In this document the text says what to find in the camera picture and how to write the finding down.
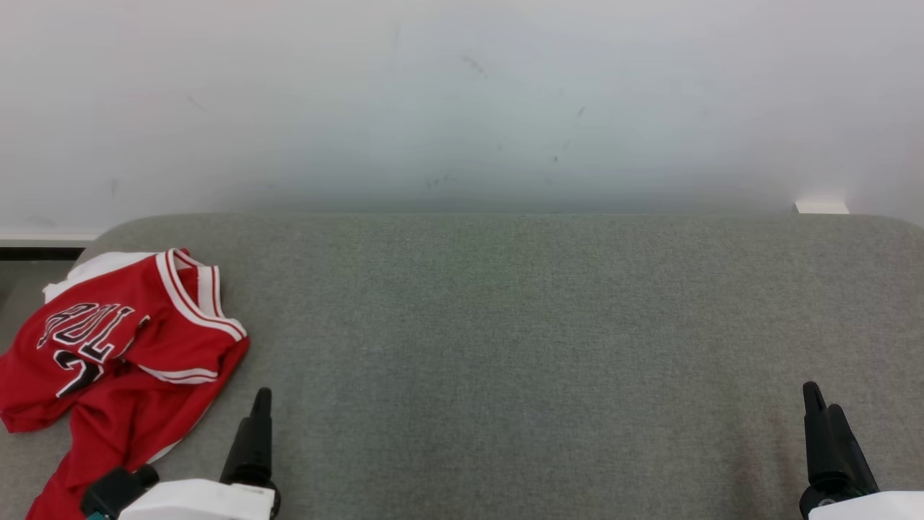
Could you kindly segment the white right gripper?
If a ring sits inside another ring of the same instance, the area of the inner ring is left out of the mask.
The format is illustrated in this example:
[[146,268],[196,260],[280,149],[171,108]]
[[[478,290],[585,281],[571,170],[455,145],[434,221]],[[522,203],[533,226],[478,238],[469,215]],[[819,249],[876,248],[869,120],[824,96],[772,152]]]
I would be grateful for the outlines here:
[[[802,518],[922,519],[923,491],[880,491],[844,409],[838,404],[828,406],[814,381],[803,385],[803,398],[810,487],[799,499]],[[821,485],[838,476],[838,457],[846,484]]]

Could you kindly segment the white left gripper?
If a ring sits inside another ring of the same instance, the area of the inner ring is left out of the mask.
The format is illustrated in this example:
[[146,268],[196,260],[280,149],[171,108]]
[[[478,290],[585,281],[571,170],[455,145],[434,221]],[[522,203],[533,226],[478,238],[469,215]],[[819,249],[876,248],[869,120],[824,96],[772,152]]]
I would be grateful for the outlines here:
[[161,482],[119,513],[120,519],[274,519],[273,392],[261,388],[240,421],[220,481]]

